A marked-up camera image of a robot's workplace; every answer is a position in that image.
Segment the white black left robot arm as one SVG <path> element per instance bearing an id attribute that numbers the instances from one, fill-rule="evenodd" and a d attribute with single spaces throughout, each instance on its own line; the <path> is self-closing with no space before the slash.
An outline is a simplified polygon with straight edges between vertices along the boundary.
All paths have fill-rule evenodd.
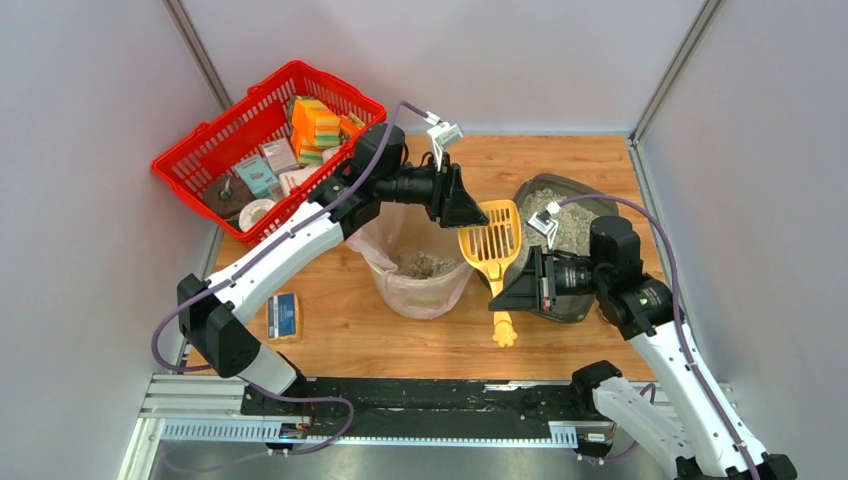
<path id="1" fill-rule="evenodd" d="M 448 146 L 459 126 L 438 121 L 432 148 L 407 164 L 405 134 L 378 124 L 362 133 L 351 156 L 309 194 L 289 220 L 215 276 L 190 274 L 177 286 L 179 330 L 221 378 L 238 377 L 282 394 L 298 376 L 282 355 L 246 327 L 259 308 L 302 268 L 375 219 L 385 202 L 417 204 L 442 228 L 485 226 L 488 217 L 465 190 Z"/>

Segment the yellow litter scoop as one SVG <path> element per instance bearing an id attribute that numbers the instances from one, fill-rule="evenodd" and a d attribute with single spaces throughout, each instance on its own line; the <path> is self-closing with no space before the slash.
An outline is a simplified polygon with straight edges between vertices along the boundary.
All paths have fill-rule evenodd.
<path id="1" fill-rule="evenodd" d="M 487 279 L 495 298 L 503 291 L 506 271 L 521 250 L 520 215 L 510 199 L 482 202 L 479 207 L 488 222 L 460 228 L 458 241 L 465 261 Z"/>

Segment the white bin with bag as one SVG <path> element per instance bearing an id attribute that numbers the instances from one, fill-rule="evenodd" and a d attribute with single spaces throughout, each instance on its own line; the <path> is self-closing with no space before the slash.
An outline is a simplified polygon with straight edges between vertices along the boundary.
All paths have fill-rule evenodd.
<path id="1" fill-rule="evenodd" d="M 457 231 L 431 221 L 418 205 L 383 203 L 346 245 L 360 254 L 384 302 L 412 319 L 434 319 L 456 305 L 473 269 Z"/>

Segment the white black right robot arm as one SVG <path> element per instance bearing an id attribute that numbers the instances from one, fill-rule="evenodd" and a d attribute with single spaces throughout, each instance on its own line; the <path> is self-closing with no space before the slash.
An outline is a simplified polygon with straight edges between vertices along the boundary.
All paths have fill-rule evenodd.
<path id="1" fill-rule="evenodd" d="M 785 454 L 770 453 L 744 425 L 691 343 L 688 324 L 662 281 L 644 273 L 640 237 L 619 216 L 594 219 L 590 253 L 530 250 L 520 274 L 490 302 L 493 311 L 550 309 L 567 295 L 596 297 L 656 375 L 676 417 L 644 398 L 608 361 L 572 375 L 584 411 L 622 427 L 674 479 L 795 479 Z"/>

